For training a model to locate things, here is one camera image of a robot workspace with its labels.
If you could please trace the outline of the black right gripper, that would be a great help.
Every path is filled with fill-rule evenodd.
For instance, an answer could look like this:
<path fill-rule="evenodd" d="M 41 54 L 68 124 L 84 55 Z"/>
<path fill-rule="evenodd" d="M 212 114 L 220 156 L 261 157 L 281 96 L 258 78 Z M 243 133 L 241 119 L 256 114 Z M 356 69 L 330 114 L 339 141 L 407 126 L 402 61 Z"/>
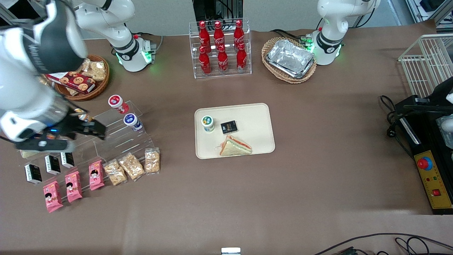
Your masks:
<path fill-rule="evenodd" d="M 84 122 L 78 116 L 67 114 L 61 122 L 58 123 L 58 134 L 75 140 L 77 134 L 97 137 L 105 140 L 106 126 L 100 122 Z"/>

